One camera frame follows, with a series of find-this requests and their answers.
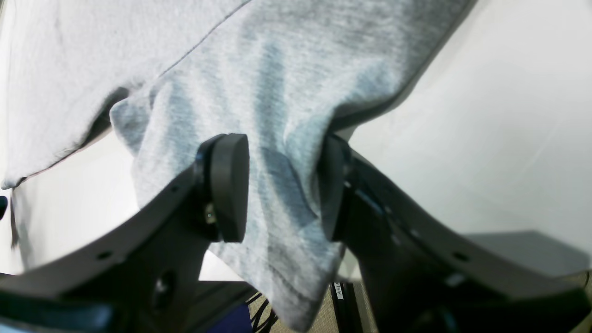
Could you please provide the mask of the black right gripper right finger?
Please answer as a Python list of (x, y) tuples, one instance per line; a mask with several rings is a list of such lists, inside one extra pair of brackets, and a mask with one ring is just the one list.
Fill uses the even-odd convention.
[(381, 333), (568, 333), (591, 312), (581, 287), (459, 236), (338, 136), (318, 177), (324, 234), (357, 259)]

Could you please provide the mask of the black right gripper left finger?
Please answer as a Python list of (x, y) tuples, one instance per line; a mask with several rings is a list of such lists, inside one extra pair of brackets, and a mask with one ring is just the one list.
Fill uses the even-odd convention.
[(245, 237), (249, 141), (220, 134), (118, 228), (1, 279), (1, 327), (21, 333), (179, 333), (205, 252)]

